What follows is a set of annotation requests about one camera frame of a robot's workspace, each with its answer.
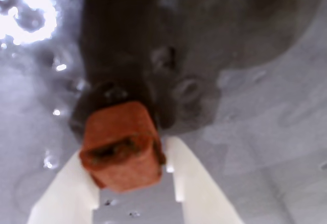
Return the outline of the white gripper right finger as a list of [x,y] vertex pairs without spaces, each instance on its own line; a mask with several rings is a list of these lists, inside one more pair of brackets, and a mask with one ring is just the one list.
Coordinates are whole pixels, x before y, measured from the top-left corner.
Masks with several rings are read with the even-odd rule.
[[184,223],[243,223],[222,189],[180,138],[166,138],[166,159],[166,171],[173,175],[175,200],[182,205]]

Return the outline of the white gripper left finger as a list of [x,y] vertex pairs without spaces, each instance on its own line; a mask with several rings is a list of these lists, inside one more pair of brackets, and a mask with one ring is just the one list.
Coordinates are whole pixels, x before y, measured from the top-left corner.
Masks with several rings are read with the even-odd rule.
[[29,224],[92,224],[100,189],[75,152],[32,207]]

